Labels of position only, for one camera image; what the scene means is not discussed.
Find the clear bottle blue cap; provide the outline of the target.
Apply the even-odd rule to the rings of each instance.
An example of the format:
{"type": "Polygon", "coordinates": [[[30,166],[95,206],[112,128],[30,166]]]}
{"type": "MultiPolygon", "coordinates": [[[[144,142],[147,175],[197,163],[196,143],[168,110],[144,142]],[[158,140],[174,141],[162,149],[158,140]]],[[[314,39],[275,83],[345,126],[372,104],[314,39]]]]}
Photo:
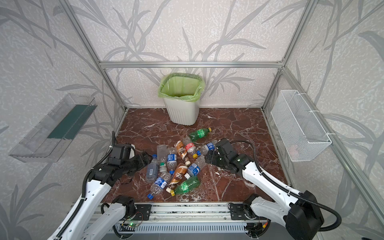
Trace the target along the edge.
{"type": "Polygon", "coordinates": [[[152,157],[153,159],[149,163],[146,172],[146,182],[148,184],[153,183],[158,178],[159,173],[158,157],[156,154],[152,155],[152,157]]]}

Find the clear bottle green cap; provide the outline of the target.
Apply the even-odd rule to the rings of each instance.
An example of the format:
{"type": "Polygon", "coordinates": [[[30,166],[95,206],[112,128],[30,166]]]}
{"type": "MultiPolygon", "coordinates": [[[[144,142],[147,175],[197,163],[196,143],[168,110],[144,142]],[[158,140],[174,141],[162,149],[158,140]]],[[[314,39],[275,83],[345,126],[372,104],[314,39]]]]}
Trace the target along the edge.
{"type": "Polygon", "coordinates": [[[159,172],[165,173],[167,172],[167,146],[166,145],[158,145],[157,146],[157,156],[159,163],[159,172]]]}

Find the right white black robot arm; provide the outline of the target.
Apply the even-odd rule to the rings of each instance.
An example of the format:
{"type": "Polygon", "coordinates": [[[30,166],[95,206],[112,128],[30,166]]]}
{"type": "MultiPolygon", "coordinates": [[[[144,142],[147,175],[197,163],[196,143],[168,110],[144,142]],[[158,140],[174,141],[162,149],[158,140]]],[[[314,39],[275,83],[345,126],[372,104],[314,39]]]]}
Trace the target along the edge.
{"type": "Polygon", "coordinates": [[[247,202],[251,219],[264,217],[284,226],[295,240],[312,240],[318,232],[337,229],[342,223],[335,210],[318,203],[309,191],[300,192],[264,170],[256,156],[239,154],[234,141],[221,139],[205,154],[207,164],[217,166],[251,182],[272,198],[267,201],[254,195],[247,202]]]}

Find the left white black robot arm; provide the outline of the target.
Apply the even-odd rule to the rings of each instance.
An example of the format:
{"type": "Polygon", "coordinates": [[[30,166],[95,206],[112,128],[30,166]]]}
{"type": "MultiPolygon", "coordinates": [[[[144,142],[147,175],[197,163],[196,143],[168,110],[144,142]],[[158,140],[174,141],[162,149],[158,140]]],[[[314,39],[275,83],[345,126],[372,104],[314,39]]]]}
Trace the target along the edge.
{"type": "Polygon", "coordinates": [[[120,220],[136,216],[137,208],[131,197],[118,196],[93,224],[88,223],[103,198],[125,174],[134,174],[153,159],[146,152],[123,160],[119,166],[99,164],[92,168],[82,183],[82,193],[50,240],[101,240],[120,220]]]}

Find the white ribbed trash bin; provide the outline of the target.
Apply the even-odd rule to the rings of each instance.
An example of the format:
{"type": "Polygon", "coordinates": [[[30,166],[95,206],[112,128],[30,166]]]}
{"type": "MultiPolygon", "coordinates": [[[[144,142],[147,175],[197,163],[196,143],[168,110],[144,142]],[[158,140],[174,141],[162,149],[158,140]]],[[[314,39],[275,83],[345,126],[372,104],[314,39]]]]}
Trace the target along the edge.
{"type": "Polygon", "coordinates": [[[173,123],[192,126],[197,121],[200,111],[200,100],[196,102],[186,102],[165,98],[164,103],[173,123]]]}

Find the green plastic bin liner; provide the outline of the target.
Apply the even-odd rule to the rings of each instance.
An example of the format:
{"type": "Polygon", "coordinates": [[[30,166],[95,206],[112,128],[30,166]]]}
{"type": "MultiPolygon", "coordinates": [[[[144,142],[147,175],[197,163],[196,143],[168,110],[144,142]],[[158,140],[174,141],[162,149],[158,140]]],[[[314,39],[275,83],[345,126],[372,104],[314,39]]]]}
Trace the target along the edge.
{"type": "Polygon", "coordinates": [[[171,73],[161,80],[158,97],[195,103],[200,100],[205,86],[205,80],[200,75],[171,73]]]}

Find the water bottle blue label upright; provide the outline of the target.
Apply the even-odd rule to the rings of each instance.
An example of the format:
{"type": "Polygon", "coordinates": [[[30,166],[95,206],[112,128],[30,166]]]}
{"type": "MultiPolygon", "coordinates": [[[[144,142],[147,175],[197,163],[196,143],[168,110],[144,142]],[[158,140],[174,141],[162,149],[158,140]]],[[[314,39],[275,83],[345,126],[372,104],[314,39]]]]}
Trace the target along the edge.
{"type": "Polygon", "coordinates": [[[177,167],[177,151],[174,147],[170,147],[167,150],[167,169],[173,175],[177,167]]]}

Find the water bottle blue label front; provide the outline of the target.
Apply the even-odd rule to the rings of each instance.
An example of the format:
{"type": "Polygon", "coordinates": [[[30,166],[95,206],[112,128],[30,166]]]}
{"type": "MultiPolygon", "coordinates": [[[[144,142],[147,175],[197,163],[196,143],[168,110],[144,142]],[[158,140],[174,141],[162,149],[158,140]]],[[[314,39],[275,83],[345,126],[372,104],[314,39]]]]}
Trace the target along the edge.
{"type": "Polygon", "coordinates": [[[172,176],[168,172],[161,173],[160,176],[155,180],[150,188],[150,193],[147,197],[152,200],[155,196],[159,195],[166,188],[170,182],[172,176]]]}

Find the clear bottle red label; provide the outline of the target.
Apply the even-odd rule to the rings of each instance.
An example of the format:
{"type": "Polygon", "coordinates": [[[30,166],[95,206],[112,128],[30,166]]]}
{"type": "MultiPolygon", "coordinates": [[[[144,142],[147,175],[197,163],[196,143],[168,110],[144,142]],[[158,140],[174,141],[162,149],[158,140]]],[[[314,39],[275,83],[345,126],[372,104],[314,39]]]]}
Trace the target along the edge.
{"type": "Polygon", "coordinates": [[[196,153],[197,148],[188,135],[183,136],[182,142],[185,145],[185,148],[188,153],[192,155],[196,153]]]}

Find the green soda bottle yellow cap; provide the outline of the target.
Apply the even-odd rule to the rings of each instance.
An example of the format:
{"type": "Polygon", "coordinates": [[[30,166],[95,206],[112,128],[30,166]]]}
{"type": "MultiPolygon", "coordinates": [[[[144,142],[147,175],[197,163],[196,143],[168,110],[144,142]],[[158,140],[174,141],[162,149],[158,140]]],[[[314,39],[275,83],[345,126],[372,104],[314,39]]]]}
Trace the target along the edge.
{"type": "Polygon", "coordinates": [[[202,128],[188,134],[188,136],[192,142],[197,142],[198,140],[205,138],[211,131],[211,128],[202,128]]]}

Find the brown coffee bottle upper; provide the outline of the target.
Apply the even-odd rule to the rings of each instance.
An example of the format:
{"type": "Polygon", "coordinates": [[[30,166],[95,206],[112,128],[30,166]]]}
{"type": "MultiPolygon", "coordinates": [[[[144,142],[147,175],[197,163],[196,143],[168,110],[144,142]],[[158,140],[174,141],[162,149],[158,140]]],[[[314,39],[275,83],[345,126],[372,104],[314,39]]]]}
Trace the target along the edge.
{"type": "Polygon", "coordinates": [[[190,159],[188,158],[188,152],[185,148],[185,145],[182,141],[177,141],[175,144],[175,148],[177,150],[177,154],[182,159],[183,163],[189,167],[191,165],[190,159]]]}

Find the brown coffee bottle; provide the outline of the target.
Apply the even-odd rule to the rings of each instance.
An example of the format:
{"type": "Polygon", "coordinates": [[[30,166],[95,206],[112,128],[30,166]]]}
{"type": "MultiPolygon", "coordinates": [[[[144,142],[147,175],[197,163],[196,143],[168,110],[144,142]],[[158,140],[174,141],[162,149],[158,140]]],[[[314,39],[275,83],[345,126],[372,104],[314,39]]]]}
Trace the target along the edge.
{"type": "Polygon", "coordinates": [[[171,191],[173,191],[176,188],[176,185],[183,179],[184,175],[187,173],[187,170],[188,170],[188,167],[183,163],[180,163],[177,166],[173,174],[173,177],[166,189],[168,193],[171,193],[171,191]]]}
{"type": "Polygon", "coordinates": [[[182,159],[183,163],[189,167],[191,165],[190,159],[188,158],[188,152],[185,148],[185,145],[182,141],[177,141],[175,144],[175,148],[177,150],[177,154],[182,159]]]}

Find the brown coffee bottle lower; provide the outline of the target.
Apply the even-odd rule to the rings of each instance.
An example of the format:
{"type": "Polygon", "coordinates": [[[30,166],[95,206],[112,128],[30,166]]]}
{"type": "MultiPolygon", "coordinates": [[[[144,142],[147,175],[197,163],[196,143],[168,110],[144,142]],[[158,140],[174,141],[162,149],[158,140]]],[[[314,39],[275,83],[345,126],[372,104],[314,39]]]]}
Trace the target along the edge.
{"type": "Polygon", "coordinates": [[[171,193],[171,191],[173,191],[176,188],[176,185],[183,179],[184,175],[187,173],[187,170],[188,170],[188,167],[183,163],[180,163],[177,166],[173,174],[173,177],[166,189],[168,193],[171,193]]]}

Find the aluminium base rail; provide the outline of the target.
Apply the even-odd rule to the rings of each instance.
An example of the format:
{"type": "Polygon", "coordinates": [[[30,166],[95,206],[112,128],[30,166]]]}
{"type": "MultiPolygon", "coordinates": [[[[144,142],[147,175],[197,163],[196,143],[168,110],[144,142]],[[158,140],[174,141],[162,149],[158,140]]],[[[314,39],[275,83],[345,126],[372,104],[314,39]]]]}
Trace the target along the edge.
{"type": "Polygon", "coordinates": [[[133,218],[134,223],[171,224],[171,223],[258,223],[271,220],[285,225],[284,216],[294,204],[281,207],[277,203],[256,198],[251,203],[255,217],[247,217],[243,203],[227,202],[165,202],[136,203],[139,211],[133,218]]]}

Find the clear acrylic wall shelf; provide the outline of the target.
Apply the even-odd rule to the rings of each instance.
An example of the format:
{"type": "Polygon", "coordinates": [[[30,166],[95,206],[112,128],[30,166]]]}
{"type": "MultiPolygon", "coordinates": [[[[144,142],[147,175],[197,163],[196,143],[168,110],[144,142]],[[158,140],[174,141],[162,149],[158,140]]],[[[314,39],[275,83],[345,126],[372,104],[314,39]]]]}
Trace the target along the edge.
{"type": "Polygon", "coordinates": [[[9,156],[24,163],[56,163],[97,106],[94,97],[67,94],[9,156]]]}

